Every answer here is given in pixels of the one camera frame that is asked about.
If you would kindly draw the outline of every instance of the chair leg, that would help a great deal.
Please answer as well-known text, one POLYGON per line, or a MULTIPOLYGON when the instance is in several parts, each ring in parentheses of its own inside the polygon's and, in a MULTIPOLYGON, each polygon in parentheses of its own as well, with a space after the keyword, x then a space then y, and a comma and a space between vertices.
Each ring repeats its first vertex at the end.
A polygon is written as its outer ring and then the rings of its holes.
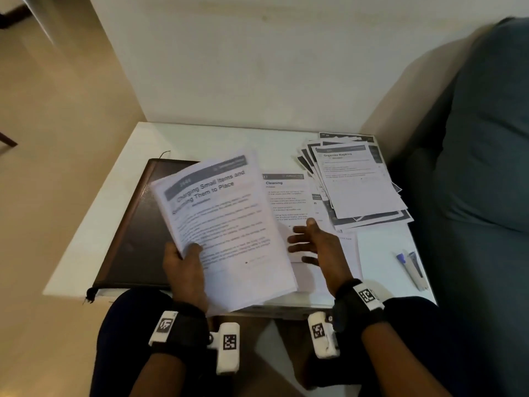
POLYGON ((0 132, 0 141, 4 142, 6 145, 15 147, 18 145, 14 140, 11 138, 6 137, 3 133, 0 132))

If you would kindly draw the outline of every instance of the white wall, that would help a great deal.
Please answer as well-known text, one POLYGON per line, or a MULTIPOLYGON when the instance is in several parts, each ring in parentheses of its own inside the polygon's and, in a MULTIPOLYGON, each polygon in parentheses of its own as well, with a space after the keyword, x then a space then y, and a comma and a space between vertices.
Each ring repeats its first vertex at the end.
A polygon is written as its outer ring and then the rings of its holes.
POLYGON ((148 120, 362 131, 387 157, 475 30, 529 13, 529 0, 92 3, 148 120))
POLYGON ((0 14, 5 14, 23 3, 22 0, 0 0, 0 14))

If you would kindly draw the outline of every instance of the gray sofa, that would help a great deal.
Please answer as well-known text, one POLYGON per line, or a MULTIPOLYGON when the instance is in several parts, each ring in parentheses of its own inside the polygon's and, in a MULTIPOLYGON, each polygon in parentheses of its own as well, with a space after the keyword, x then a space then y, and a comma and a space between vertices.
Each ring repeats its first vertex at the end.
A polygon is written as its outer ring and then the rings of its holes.
POLYGON ((484 384, 529 395, 529 19, 478 41, 390 171, 484 384))

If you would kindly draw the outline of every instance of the left hand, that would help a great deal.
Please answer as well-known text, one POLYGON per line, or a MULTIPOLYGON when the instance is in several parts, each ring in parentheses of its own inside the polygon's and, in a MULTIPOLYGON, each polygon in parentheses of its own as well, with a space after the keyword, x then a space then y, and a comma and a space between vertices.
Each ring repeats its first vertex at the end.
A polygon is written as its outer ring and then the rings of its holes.
POLYGON ((187 302, 207 312, 207 296, 204 291, 204 271, 200 262, 202 247, 191 244, 187 256, 181 259, 173 242, 167 242, 163 257, 163 270, 171 285, 172 299, 187 302))

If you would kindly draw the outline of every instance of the hand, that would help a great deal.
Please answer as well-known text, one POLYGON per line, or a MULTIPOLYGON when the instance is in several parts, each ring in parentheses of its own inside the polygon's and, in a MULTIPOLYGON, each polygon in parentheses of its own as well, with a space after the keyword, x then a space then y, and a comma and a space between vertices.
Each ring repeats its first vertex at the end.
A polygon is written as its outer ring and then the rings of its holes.
POLYGON ((202 247, 193 243, 188 247, 186 258, 182 260, 176 245, 167 242, 163 270, 171 285, 172 299, 195 305, 206 313, 208 304, 204 292, 204 271, 199 257, 201 252, 202 247))
POLYGON ((332 296, 335 296, 338 288, 353 278, 340 239, 333 234, 320 230, 316 220, 312 218, 307 220, 307 226, 295 226, 293 230, 296 235, 289 236, 287 241, 295 245, 289 246, 288 251, 317 253, 317 259, 303 256, 301 260, 321 268, 327 282, 327 288, 332 296))

